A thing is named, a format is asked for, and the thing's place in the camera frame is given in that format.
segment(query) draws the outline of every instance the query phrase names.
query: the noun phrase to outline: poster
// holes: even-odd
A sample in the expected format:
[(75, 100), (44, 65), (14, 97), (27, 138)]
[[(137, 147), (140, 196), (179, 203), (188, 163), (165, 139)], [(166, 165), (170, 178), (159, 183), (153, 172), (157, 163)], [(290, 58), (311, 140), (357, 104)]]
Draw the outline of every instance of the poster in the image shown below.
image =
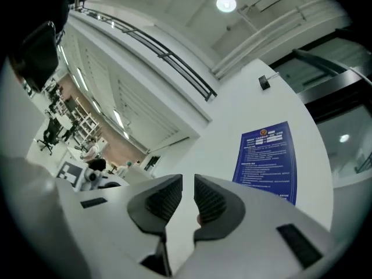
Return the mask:
[(242, 134), (232, 181), (296, 204), (297, 166), (288, 122)]

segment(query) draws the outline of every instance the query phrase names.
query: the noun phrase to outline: black railing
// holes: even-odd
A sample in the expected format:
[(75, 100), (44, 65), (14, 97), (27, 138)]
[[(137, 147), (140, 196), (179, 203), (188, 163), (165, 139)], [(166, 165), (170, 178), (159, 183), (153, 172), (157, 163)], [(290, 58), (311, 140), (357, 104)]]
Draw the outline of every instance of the black railing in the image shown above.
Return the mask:
[(370, 168), (372, 168), (372, 152), (359, 168), (355, 167), (355, 172), (359, 174), (363, 171), (369, 170)]
[(122, 33), (129, 35), (130, 37), (145, 45), (147, 48), (152, 50), (159, 58), (163, 59), (180, 75), (182, 75), (204, 97), (205, 101), (208, 101), (212, 95), (214, 97), (217, 96), (217, 93), (205, 80), (202, 79), (200, 75), (195, 72), (195, 70), (193, 70), (174, 52), (172, 52), (169, 48), (167, 48), (165, 45), (163, 45), (152, 36), (127, 22), (108, 15), (107, 13), (88, 9), (82, 6), (75, 10), (93, 17), (94, 19), (110, 24), (113, 28), (120, 30)]

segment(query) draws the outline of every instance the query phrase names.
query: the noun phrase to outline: fluorescent light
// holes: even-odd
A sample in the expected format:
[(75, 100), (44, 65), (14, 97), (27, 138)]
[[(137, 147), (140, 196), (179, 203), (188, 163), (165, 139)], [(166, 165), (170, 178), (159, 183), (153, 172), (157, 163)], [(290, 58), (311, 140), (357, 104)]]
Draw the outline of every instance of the fluorescent light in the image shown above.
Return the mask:
[(346, 142), (349, 138), (350, 138), (349, 134), (344, 134), (344, 135), (339, 137), (339, 141), (340, 142)]
[(217, 8), (222, 12), (232, 12), (237, 7), (236, 0), (217, 0)]
[(72, 78), (74, 79), (74, 81), (75, 81), (75, 83), (76, 83), (76, 86), (80, 89), (80, 85), (79, 85), (79, 83), (77, 82), (77, 80), (76, 80), (76, 78), (75, 78), (74, 75), (72, 75)]
[(116, 118), (118, 124), (120, 125), (120, 127), (124, 129), (124, 125), (123, 125), (123, 122), (121, 122), (121, 118), (120, 118), (119, 113), (114, 110), (114, 115), (115, 115), (115, 118)]
[(63, 57), (64, 57), (64, 59), (65, 59), (65, 61), (66, 61), (66, 64), (68, 65), (69, 63), (67, 62), (66, 55), (65, 55), (65, 51), (63, 50), (63, 46), (60, 47), (60, 49), (62, 50), (62, 55), (63, 55)]
[(83, 83), (83, 86), (84, 86), (85, 90), (88, 91), (87, 84), (85, 83), (85, 81), (84, 81), (84, 79), (83, 79), (83, 75), (81, 74), (80, 68), (77, 69), (77, 72), (78, 72), (78, 74), (79, 74), (79, 76), (80, 76), (81, 82)]
[(98, 107), (97, 103), (95, 103), (95, 101), (93, 101), (93, 104), (94, 104), (96, 110), (98, 111), (98, 113), (101, 113), (101, 111), (99, 110), (99, 107)]

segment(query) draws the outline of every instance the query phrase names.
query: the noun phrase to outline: computer monitor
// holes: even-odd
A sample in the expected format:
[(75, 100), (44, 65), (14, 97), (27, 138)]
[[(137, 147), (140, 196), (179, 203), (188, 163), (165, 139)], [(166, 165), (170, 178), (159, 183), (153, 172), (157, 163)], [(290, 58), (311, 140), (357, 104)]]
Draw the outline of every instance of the computer monitor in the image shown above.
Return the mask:
[(72, 111), (75, 110), (75, 108), (77, 107), (77, 104), (72, 97), (65, 100), (65, 105), (70, 113), (72, 113)]

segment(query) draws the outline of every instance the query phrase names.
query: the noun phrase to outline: white floor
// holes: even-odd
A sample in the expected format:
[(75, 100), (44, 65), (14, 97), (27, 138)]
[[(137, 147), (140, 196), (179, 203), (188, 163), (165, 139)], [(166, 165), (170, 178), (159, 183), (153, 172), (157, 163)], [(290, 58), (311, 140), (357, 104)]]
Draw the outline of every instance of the white floor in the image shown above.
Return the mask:
[[(35, 94), (35, 96), (32, 98), (32, 101), (42, 113), (45, 112), (45, 109), (47, 109), (51, 103), (43, 94)], [(66, 147), (77, 146), (77, 143), (73, 138), (70, 138), (67, 142), (60, 141), (58, 144), (53, 146), (52, 155), (50, 155), (47, 148), (45, 148), (43, 151), (40, 151), (40, 148), (43, 146), (43, 144), (37, 143), (37, 140), (42, 140), (43, 132), (47, 129), (48, 123), (49, 117), (45, 114), (44, 123), (36, 134), (36, 137), (28, 150), (26, 158), (30, 162), (44, 166), (53, 176), (55, 176), (58, 171), (60, 161), (66, 152)]]

